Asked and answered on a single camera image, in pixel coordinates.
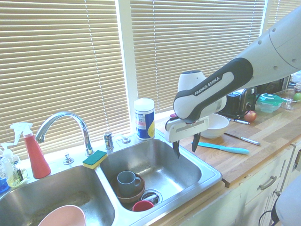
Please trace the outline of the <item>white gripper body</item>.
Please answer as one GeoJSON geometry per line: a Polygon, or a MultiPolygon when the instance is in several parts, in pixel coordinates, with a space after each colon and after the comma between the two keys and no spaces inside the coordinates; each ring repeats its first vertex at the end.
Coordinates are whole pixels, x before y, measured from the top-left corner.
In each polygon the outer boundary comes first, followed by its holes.
{"type": "Polygon", "coordinates": [[[165,140],[173,143],[181,139],[193,136],[194,134],[201,133],[207,130],[209,125],[209,116],[205,116],[193,122],[192,124],[186,123],[179,119],[177,116],[170,118],[166,122],[165,140]]]}

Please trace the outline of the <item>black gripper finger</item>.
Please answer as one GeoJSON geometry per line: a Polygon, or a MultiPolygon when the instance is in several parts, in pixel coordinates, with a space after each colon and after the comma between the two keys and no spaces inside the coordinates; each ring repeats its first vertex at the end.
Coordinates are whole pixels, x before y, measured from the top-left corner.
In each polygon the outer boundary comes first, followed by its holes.
{"type": "Polygon", "coordinates": [[[197,133],[197,134],[193,135],[193,141],[192,141],[192,145],[191,145],[192,152],[196,151],[196,148],[197,148],[199,140],[200,140],[200,136],[201,136],[201,133],[197,133]]]}
{"type": "Polygon", "coordinates": [[[172,143],[173,151],[174,151],[175,155],[177,156],[177,158],[180,158],[179,144],[180,144],[179,140],[172,143]]]}

